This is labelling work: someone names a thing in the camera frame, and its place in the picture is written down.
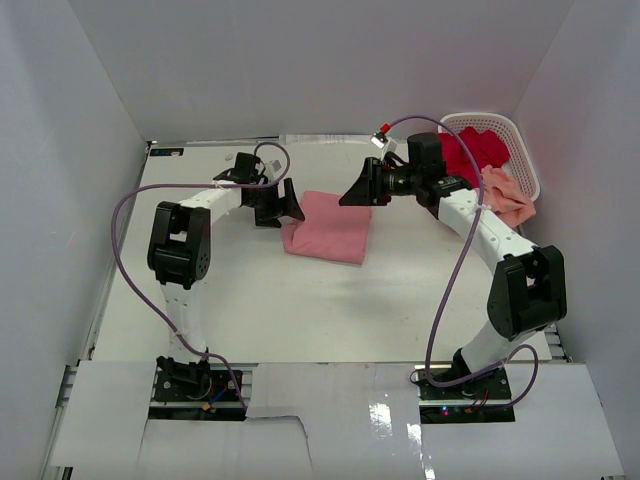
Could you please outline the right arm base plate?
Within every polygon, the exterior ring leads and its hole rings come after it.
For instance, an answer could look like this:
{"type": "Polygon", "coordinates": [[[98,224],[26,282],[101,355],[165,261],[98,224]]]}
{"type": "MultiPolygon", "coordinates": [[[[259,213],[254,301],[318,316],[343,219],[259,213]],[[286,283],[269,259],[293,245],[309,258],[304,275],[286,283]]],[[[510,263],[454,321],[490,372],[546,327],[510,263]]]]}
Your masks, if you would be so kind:
{"type": "Polygon", "coordinates": [[[422,425],[513,423],[516,420],[504,370],[447,388],[430,384],[422,369],[414,371],[410,381],[418,387],[422,425]]]}

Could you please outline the pink t shirt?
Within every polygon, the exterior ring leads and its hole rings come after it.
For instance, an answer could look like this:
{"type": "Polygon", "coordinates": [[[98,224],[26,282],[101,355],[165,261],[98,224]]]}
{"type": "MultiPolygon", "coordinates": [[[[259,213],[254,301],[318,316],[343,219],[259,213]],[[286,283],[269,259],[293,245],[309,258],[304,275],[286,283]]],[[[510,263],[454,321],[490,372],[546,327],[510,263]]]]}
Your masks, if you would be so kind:
{"type": "Polygon", "coordinates": [[[340,196],[306,191],[301,208],[305,220],[292,220],[281,229],[288,254],[338,263],[362,265],[367,253],[373,212],[369,206],[340,206],[340,196]]]}

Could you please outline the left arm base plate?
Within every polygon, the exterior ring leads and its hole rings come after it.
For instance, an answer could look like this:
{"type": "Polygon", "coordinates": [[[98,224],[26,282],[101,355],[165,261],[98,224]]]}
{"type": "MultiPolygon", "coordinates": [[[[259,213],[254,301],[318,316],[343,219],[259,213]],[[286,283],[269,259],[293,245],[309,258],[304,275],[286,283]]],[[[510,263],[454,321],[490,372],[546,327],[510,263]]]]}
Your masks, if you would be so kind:
{"type": "Polygon", "coordinates": [[[179,363],[157,358],[149,405],[152,420],[242,422],[246,419],[240,398],[243,372],[233,375],[224,366],[206,361],[179,363]]]}

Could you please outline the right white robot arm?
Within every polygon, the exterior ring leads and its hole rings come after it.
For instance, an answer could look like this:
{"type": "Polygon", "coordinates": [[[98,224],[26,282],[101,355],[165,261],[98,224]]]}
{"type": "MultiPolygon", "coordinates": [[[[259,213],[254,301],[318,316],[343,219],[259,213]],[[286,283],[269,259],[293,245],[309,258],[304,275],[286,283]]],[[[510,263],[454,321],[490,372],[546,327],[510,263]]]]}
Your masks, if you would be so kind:
{"type": "Polygon", "coordinates": [[[488,385],[487,374],[527,349],[527,340],[567,313],[564,257],[554,246],[540,247],[520,236],[489,208],[479,189],[447,172],[440,138],[433,132],[407,140],[408,158],[394,151],[381,127],[372,143],[379,158],[365,159],[363,169],[340,198],[342,207],[385,206],[392,198],[411,196],[475,251],[492,275],[486,303],[488,319],[474,338],[458,349],[451,366],[438,374],[429,365],[413,373],[416,385],[453,390],[472,399],[488,385]]]}

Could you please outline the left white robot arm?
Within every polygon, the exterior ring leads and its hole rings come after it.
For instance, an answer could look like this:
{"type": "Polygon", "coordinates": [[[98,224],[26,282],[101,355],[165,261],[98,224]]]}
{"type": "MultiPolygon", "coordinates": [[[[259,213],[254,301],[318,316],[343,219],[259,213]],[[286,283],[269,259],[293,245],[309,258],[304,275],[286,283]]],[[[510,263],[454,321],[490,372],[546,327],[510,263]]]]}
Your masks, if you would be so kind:
{"type": "Polygon", "coordinates": [[[155,210],[147,264],[164,297],[170,331],[169,353],[157,360],[181,394],[200,400],[214,386],[203,334],[201,291],[212,263],[214,224],[231,211],[254,211],[258,227],[279,228],[280,219],[304,220],[293,180],[286,170],[264,166],[255,154],[239,153],[233,167],[215,176],[203,191],[155,210]]]}

